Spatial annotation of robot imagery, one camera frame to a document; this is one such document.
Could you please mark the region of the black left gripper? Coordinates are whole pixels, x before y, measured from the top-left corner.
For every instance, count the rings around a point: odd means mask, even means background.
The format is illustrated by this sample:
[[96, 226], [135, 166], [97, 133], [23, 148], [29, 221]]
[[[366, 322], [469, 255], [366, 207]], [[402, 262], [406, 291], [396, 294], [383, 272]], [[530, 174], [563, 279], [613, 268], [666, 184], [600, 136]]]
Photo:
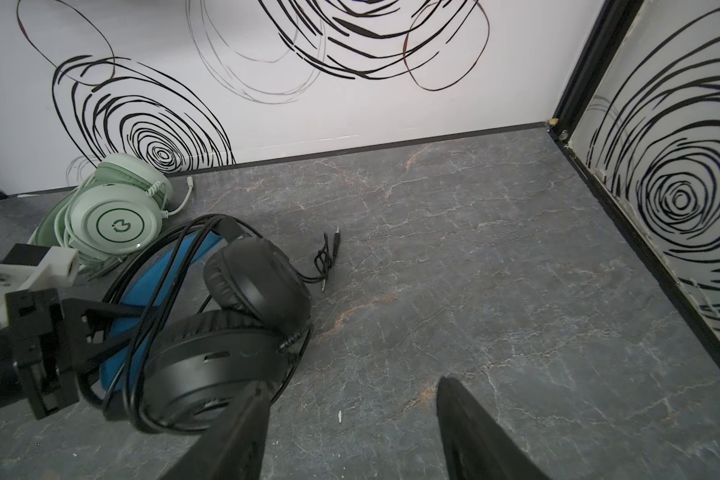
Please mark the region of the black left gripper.
[[77, 376], [125, 349], [134, 329], [106, 336], [117, 319], [140, 317], [144, 306], [85, 299], [62, 301], [55, 289], [6, 295], [13, 365], [33, 415], [43, 419], [79, 401]]

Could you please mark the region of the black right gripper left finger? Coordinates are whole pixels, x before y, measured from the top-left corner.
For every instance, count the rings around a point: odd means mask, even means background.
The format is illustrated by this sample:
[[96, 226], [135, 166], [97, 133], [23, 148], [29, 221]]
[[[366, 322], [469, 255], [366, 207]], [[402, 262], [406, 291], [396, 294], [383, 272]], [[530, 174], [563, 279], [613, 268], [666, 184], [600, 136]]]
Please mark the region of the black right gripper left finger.
[[258, 479], [270, 416], [269, 390], [248, 383], [197, 442], [163, 475], [164, 479]]

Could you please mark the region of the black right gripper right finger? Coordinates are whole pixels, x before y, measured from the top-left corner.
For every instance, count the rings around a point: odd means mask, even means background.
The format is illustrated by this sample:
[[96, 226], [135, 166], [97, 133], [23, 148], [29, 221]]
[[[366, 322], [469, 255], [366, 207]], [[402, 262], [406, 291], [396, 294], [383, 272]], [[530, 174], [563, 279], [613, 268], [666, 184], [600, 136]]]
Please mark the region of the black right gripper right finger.
[[546, 479], [456, 378], [438, 381], [436, 414], [451, 479]]

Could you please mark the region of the black blue headphones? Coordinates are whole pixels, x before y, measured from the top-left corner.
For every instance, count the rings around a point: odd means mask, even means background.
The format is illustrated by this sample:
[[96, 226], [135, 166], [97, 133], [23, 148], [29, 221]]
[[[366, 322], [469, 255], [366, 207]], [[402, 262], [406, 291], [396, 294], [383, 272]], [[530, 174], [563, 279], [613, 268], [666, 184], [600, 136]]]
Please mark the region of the black blue headphones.
[[130, 344], [90, 372], [85, 398], [147, 433], [198, 434], [261, 381], [276, 401], [311, 333], [311, 278], [247, 223], [223, 214], [169, 229], [116, 277], [104, 302], [146, 307], [105, 335]]

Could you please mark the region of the mint green headphones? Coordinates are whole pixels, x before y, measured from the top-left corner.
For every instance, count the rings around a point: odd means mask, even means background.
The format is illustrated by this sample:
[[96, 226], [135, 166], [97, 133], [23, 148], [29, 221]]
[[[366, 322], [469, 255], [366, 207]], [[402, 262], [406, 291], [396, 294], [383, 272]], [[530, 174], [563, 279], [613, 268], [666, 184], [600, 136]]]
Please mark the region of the mint green headphones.
[[42, 219], [31, 245], [71, 248], [80, 269], [95, 278], [158, 238], [166, 219], [185, 207], [194, 190], [173, 210], [172, 183], [148, 163], [126, 154], [112, 154]]

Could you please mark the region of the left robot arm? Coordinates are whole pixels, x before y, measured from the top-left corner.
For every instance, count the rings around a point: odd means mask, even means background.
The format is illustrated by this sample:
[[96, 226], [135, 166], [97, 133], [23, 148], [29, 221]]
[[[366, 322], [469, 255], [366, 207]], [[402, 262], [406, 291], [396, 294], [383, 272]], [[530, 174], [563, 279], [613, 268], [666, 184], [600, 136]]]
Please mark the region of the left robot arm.
[[78, 270], [77, 251], [64, 247], [16, 244], [0, 263], [0, 409], [25, 400], [42, 419], [79, 402], [90, 372], [133, 338], [94, 342], [112, 321], [147, 309], [61, 298]]

